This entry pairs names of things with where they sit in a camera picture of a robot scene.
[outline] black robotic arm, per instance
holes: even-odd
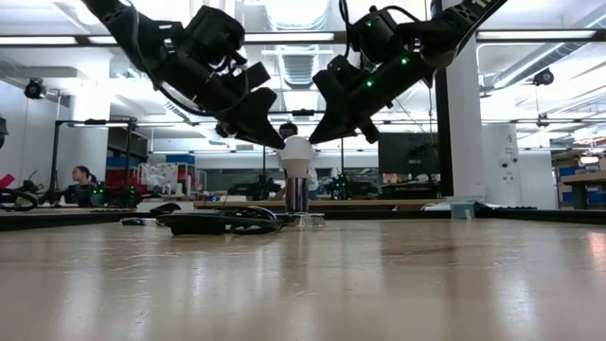
[[[238,50],[244,41],[242,25],[224,12],[203,6],[187,27],[154,21],[138,13],[127,0],[82,0],[116,38],[129,59],[146,72],[154,86],[182,109],[215,117],[217,133],[282,149],[284,142],[267,114],[277,98],[260,87],[270,79],[261,63],[240,73],[246,60]],[[340,1],[340,9],[347,7]],[[437,69],[448,66],[479,26],[507,0],[463,0],[432,20],[397,24],[388,6],[348,27],[351,48],[362,52],[369,68],[349,64],[337,56],[313,81],[327,102],[327,112],[312,133],[317,144],[354,136],[360,129],[368,142],[378,139],[372,116],[418,81],[432,86]],[[199,108],[180,103],[162,87],[170,84]]]
[[[312,144],[354,136],[360,129],[374,143],[379,131],[371,117],[418,81],[429,87],[437,69],[448,66],[476,30],[507,0],[464,0],[432,20],[397,24],[388,6],[348,27],[351,48],[371,63],[351,65],[336,56],[313,81],[327,103],[327,112],[310,137]]]
[[[267,119],[277,95],[260,87],[270,76],[261,63],[246,67],[247,61],[238,53],[245,32],[234,18],[203,6],[183,27],[179,22],[152,20],[120,0],[82,2],[116,38],[131,62],[176,105],[193,115],[215,117],[217,133],[223,137],[284,147]],[[175,99],[163,87],[164,82],[198,108]]]

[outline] cable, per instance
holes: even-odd
[[[406,9],[401,8],[400,6],[396,6],[396,5],[390,5],[390,6],[385,6],[383,9],[393,9],[393,10],[397,10],[398,12],[404,14],[405,16],[409,17],[412,21],[414,22],[420,22],[419,18],[417,18],[416,16],[414,16],[411,12],[409,12]]]
[[[11,200],[11,202],[15,203],[15,206],[4,206],[2,205],[2,202],[4,202],[4,200],[0,200],[0,210],[4,210],[6,212],[27,212],[38,207],[38,199],[33,195],[16,189],[0,188],[0,199],[4,199],[7,197],[10,199],[14,198],[14,200]],[[17,200],[20,198],[27,200],[31,203],[31,205],[17,206]]]
[[[137,54],[139,62],[141,63],[141,66],[143,67],[143,72],[145,72],[148,75],[153,87],[158,89],[158,91],[160,91],[160,93],[162,95],[164,95],[167,99],[169,99],[172,103],[174,103],[179,108],[185,110],[186,112],[188,112],[190,114],[200,116],[200,117],[214,117],[217,114],[225,113],[227,111],[234,109],[236,106],[238,106],[244,100],[244,98],[246,97],[246,92],[248,91],[248,75],[246,74],[245,71],[242,71],[242,72],[244,72],[244,90],[242,91],[241,98],[238,99],[234,105],[232,105],[228,108],[222,109],[221,111],[214,112],[211,114],[208,112],[203,112],[201,110],[192,109],[189,106],[185,105],[183,102],[181,102],[179,99],[177,99],[175,96],[173,96],[162,85],[162,83],[153,75],[152,71],[145,64],[145,58],[143,57],[143,52],[141,51],[141,46],[139,45],[139,11],[136,9],[136,7],[134,6],[134,4],[131,0],[125,0],[125,1],[131,5],[131,11],[133,14],[133,36],[132,36],[133,41],[132,41],[132,43],[134,44],[134,50]]]
[[[348,0],[339,0],[339,13],[341,13],[341,19],[345,23],[345,54],[344,57],[349,56],[349,50],[351,49],[351,40],[349,39],[349,31],[351,23],[349,22],[349,7]]]
[[[432,89],[428,88],[427,93],[429,94],[429,138],[432,142],[432,148],[434,149],[434,153],[436,153],[436,156],[438,156],[436,142],[434,142],[434,99],[432,98]]]
[[[408,111],[406,111],[406,109],[404,109],[404,106],[401,105],[400,100],[398,98],[395,98],[395,101],[398,103],[398,105],[401,107],[401,109],[404,111],[404,113],[408,116],[408,118],[410,118],[410,120],[413,121],[413,123],[415,123],[424,134],[426,134],[425,130],[423,129],[423,127],[420,124],[418,124],[415,121],[415,119],[410,116],[410,114],[408,114]]]

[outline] monitor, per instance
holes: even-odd
[[[379,173],[439,174],[437,134],[381,133]]]

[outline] woman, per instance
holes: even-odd
[[[76,166],[72,170],[72,180],[80,186],[93,185],[97,182],[97,177],[91,174],[91,171],[84,166]]]
[[[77,182],[71,185],[64,193],[67,204],[78,204],[80,207],[99,206],[97,196],[91,196],[90,187],[96,184],[97,177],[84,166],[76,166],[72,170],[72,180]]]

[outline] red object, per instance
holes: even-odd
[[[10,184],[12,184],[15,180],[15,177],[8,174],[5,177],[3,177],[2,179],[0,179],[0,188],[7,188],[8,186],[10,186]]]

